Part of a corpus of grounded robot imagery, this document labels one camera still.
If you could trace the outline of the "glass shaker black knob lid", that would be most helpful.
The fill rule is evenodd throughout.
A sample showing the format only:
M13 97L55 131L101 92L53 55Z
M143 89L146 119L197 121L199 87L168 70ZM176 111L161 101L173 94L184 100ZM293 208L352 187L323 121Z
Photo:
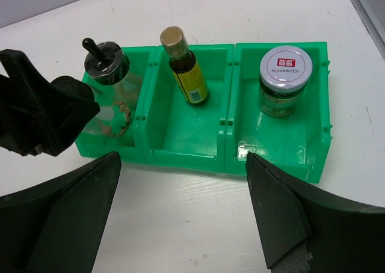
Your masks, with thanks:
M85 38L82 46L88 51L84 67L89 77L107 88L115 100L135 109L143 84L143 76L136 64L113 41L97 44L93 39Z

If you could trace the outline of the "green three-compartment bin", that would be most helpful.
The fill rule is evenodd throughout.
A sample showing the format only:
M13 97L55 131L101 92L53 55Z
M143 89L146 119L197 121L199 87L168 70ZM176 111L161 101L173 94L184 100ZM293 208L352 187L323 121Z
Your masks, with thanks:
M328 52L325 42L304 42L313 73L295 112L272 117L260 110L259 63L274 43L194 44L209 98L190 105L183 98L161 46L125 47L144 78L132 122L120 138L81 134L82 156L110 151L124 161L245 174L256 153L289 174L318 183L331 143Z

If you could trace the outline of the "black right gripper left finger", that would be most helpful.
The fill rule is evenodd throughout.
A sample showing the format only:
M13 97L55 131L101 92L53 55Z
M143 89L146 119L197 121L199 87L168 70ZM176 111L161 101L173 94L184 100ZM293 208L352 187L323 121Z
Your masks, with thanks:
M117 152L1 197L1 272L91 272L121 172Z

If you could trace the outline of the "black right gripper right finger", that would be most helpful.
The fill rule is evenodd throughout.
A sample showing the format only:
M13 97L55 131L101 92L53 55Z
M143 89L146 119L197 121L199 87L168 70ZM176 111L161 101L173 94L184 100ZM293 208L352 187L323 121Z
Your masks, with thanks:
M384 208L334 195L249 153L246 173L271 272L383 272Z

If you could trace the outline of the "small brown yellow-label bottle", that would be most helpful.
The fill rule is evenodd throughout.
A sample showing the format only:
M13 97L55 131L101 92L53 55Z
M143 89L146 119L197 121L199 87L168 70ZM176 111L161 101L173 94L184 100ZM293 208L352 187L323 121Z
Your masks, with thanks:
M169 57L168 65L186 102L192 105L205 102L209 96L208 85L182 29L178 26L167 27L160 35L160 42Z

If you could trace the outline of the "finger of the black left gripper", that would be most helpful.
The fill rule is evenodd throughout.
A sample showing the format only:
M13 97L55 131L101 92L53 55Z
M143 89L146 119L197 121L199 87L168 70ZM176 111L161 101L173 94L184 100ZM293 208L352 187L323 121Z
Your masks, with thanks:
M48 82L22 52L1 51L1 147L58 156L100 111L92 89L70 76Z

